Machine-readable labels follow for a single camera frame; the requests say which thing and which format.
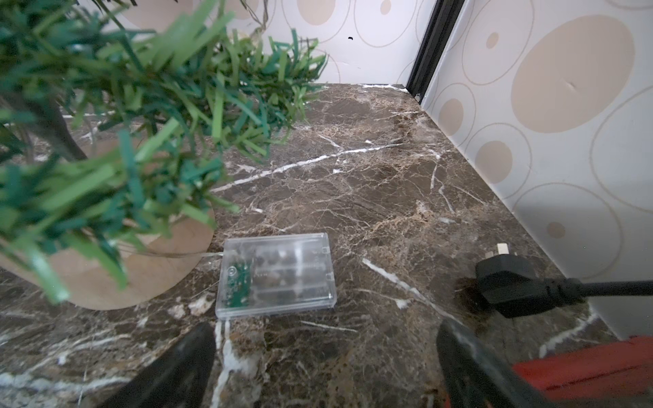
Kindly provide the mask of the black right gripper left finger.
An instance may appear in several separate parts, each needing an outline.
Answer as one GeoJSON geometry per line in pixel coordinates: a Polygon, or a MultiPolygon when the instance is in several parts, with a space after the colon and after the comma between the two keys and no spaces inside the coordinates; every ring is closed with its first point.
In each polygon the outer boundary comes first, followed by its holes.
{"type": "Polygon", "coordinates": [[[101,406],[199,407],[215,354],[214,329],[202,322],[101,406]]]}

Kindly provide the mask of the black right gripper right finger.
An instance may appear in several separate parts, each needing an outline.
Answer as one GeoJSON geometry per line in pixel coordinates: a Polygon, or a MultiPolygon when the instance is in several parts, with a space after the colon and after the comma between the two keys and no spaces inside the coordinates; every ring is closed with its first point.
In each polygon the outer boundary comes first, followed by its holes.
{"type": "Polygon", "coordinates": [[[458,321],[442,321],[436,345],[451,407],[551,406],[458,321]]]}

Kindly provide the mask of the clear plastic battery box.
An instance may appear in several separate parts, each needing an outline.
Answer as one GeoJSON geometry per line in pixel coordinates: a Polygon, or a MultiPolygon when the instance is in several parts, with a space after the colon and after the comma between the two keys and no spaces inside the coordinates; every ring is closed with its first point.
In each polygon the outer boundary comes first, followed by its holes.
{"type": "Polygon", "coordinates": [[[215,304],[219,320],[331,309],[337,300],[326,233],[224,242],[215,304]]]}

